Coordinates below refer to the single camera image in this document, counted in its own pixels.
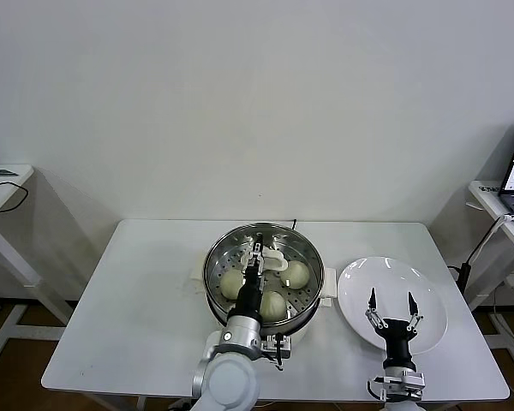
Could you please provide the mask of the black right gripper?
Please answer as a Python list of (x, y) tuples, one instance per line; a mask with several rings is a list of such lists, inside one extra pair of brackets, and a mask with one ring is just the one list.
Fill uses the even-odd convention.
[(368, 308), (365, 316), (370, 325), (378, 331), (378, 335), (385, 340), (386, 359), (383, 367), (414, 367), (412, 355), (409, 351), (409, 341), (415, 337), (417, 327), (424, 319), (420, 314), (418, 304), (412, 293), (408, 292), (410, 319), (383, 319), (377, 310), (375, 288), (371, 289)]

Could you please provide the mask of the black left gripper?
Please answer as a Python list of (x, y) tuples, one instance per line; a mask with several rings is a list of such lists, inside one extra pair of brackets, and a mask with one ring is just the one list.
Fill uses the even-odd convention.
[(257, 242), (247, 246), (241, 256), (242, 272), (245, 272), (245, 283), (240, 288), (236, 304), (232, 308), (232, 316), (244, 316), (254, 320), (262, 320), (260, 305), (263, 291), (261, 287), (264, 270), (263, 235), (257, 235)]

